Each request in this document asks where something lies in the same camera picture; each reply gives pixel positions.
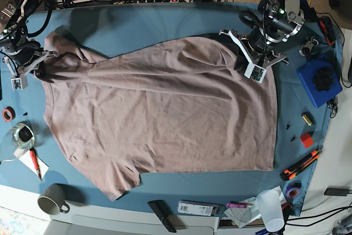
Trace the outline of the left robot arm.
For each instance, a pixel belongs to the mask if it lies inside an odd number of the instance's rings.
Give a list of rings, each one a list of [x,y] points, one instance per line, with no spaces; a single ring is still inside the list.
[[[252,29],[251,33],[240,35],[232,30],[229,36],[247,60],[244,75],[260,83],[267,68],[286,59],[275,47],[296,35],[305,19],[300,0],[261,0],[258,12],[261,18],[249,10],[239,13],[241,22]]]

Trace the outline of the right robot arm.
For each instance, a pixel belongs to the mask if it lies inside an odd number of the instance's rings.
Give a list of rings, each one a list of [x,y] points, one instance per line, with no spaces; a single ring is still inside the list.
[[[49,3],[49,11],[42,27],[29,33],[27,19],[40,6],[42,1]],[[52,0],[8,0],[1,11],[1,54],[3,62],[12,74],[13,90],[24,90],[28,86],[27,76],[45,76],[45,60],[55,57],[56,51],[44,50],[35,41],[47,27],[53,12]]]

